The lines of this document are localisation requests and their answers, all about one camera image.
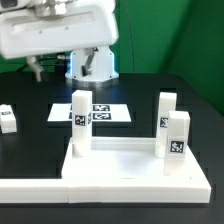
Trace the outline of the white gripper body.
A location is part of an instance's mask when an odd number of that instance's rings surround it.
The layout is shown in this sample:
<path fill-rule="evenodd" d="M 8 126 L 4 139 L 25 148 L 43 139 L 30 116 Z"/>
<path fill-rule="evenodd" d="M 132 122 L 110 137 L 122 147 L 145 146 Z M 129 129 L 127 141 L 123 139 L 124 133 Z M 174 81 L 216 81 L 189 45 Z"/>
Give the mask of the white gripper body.
<path fill-rule="evenodd" d="M 0 0 L 5 59 L 112 45 L 116 0 Z"/>

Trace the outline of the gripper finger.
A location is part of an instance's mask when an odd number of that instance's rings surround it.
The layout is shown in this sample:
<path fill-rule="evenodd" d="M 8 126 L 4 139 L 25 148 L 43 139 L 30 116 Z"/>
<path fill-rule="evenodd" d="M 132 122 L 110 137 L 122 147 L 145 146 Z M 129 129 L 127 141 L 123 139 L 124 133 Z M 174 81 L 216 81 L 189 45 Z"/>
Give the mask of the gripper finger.
<path fill-rule="evenodd" d="M 37 61 L 37 58 L 35 56 L 28 56 L 26 58 L 28 66 L 33 70 L 33 72 L 36 75 L 36 80 L 40 82 L 42 80 L 41 78 L 41 72 L 43 71 L 42 66 Z"/>
<path fill-rule="evenodd" d="M 91 63 L 92 63 L 93 58 L 94 58 L 94 49 L 93 48 L 86 48 L 84 50 L 84 53 L 87 56 L 87 59 L 86 59 L 85 64 L 81 66 L 83 77 L 91 74 Z"/>

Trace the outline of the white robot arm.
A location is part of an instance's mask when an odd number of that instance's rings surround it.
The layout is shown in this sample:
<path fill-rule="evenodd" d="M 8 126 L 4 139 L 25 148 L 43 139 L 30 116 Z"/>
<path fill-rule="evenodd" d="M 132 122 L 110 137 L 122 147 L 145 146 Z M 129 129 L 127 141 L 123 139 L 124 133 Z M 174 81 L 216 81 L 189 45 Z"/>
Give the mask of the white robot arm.
<path fill-rule="evenodd" d="M 110 46 L 119 38 L 115 0 L 0 0 L 0 56 L 24 57 L 44 79 L 38 57 L 68 52 L 66 77 L 101 86 L 118 77 Z"/>

